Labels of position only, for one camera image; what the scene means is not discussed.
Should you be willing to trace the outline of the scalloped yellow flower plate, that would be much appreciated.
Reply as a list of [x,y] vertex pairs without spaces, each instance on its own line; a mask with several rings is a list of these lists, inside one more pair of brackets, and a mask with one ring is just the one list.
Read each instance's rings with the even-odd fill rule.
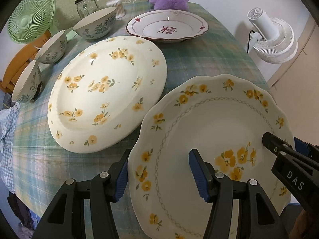
[[144,117],[128,158],[131,202],[144,233],[203,237],[211,205],[192,176],[192,149],[232,180],[257,180],[281,213],[290,192],[271,171],[276,157],[262,145],[266,132],[294,144],[284,112],[247,80],[198,76],[169,92]]

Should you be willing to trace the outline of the round yellow flower plate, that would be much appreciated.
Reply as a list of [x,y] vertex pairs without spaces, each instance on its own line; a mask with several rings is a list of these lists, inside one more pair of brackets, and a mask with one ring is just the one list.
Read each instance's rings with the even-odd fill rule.
[[54,140],[72,153],[94,153],[120,142],[158,102],[166,59],[153,42],[117,36],[80,52],[62,70],[48,102]]

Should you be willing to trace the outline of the floral bowl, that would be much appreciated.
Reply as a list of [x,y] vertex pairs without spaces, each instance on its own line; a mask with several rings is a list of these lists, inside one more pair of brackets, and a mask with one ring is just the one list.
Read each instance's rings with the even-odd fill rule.
[[116,8],[108,7],[96,11],[76,23],[72,30],[87,40],[107,35],[116,22]]
[[35,60],[43,64],[55,63],[64,55],[66,46],[67,35],[65,30],[61,30],[40,48]]
[[31,101],[41,84],[39,65],[36,60],[33,60],[21,73],[12,92],[11,100],[18,103]]

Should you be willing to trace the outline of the white red pattern plate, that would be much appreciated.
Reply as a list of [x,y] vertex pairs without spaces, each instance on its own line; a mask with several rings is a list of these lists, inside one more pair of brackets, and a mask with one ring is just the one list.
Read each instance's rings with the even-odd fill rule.
[[134,17],[126,29],[136,37],[174,43],[204,35],[209,25],[202,17],[191,12],[155,10]]

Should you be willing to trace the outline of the white standing fan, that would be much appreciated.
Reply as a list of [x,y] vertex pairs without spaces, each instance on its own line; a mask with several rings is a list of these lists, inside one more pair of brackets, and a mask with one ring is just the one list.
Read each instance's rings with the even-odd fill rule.
[[247,52],[254,50],[269,64],[283,64],[296,55],[298,40],[288,22],[270,18],[260,7],[251,9],[247,17],[254,27],[249,33]]

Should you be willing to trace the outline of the blue checkered blanket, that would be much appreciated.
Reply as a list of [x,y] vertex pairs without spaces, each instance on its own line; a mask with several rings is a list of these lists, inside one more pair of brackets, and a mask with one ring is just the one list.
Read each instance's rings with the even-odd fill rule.
[[13,140],[20,104],[1,110],[1,180],[11,193],[15,193],[13,177]]

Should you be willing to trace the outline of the wooden bed headboard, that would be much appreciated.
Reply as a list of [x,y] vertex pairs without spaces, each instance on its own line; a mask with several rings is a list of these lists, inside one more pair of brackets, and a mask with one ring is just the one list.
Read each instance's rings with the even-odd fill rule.
[[35,59],[40,48],[50,39],[51,33],[47,30],[40,38],[22,48],[8,64],[1,81],[1,90],[12,94],[14,87],[27,65]]

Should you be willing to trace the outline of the green desk fan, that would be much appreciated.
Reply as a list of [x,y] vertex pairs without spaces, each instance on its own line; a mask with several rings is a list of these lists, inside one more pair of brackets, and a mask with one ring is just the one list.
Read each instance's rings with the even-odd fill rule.
[[21,0],[8,19],[8,34],[17,44],[29,44],[46,31],[58,32],[54,23],[56,0]]

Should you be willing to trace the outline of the cotton swab container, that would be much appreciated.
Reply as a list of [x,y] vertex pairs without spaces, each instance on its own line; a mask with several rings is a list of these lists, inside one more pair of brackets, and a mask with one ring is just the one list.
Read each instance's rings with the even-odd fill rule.
[[106,2],[107,7],[115,7],[116,8],[116,19],[120,19],[125,16],[125,9],[123,6],[122,0],[111,0]]

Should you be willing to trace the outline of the glass jar black lid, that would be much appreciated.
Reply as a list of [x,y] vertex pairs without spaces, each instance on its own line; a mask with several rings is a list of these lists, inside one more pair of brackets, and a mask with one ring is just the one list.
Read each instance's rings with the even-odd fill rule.
[[100,9],[96,0],[76,0],[75,4],[80,19],[83,19]]

